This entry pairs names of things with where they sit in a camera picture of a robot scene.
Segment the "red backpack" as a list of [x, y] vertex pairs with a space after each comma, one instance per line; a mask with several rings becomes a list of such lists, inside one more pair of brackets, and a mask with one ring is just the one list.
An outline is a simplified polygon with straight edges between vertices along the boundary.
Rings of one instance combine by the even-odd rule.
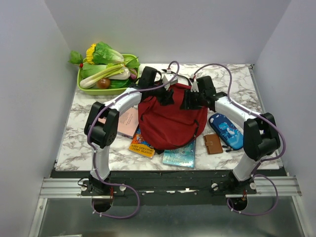
[[208, 108], [181, 110], [180, 106], [188, 85], [171, 86], [174, 103], [162, 106], [156, 97], [149, 97], [138, 104], [141, 135], [160, 155], [189, 144], [204, 131]]

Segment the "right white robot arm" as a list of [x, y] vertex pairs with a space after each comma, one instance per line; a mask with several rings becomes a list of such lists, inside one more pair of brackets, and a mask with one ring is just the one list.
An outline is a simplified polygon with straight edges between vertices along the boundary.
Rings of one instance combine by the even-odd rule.
[[209, 76], [198, 78], [191, 89], [185, 89], [181, 109], [202, 107], [223, 114], [243, 129], [243, 150], [238, 165], [233, 169], [233, 178], [227, 181], [228, 190], [234, 194], [245, 188], [248, 180], [265, 158], [280, 146], [286, 148], [283, 134], [278, 130], [275, 118], [270, 113], [260, 114], [238, 104], [224, 92], [217, 92]]

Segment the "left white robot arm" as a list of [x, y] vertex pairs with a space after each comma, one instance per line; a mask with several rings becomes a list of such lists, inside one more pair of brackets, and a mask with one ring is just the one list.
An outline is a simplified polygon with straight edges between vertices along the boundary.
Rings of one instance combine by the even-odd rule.
[[162, 84], [156, 85], [157, 73], [158, 70], [155, 68], [146, 66], [137, 84], [132, 83], [114, 99], [106, 103], [95, 102], [91, 107], [84, 133], [92, 149], [90, 174], [96, 179], [92, 188], [99, 195], [104, 195], [109, 191], [109, 182], [106, 180], [110, 175], [109, 150], [117, 136], [119, 117], [147, 97], [172, 98], [169, 87], [171, 83], [176, 82], [177, 73], [172, 74], [167, 69], [166, 74], [161, 76]]

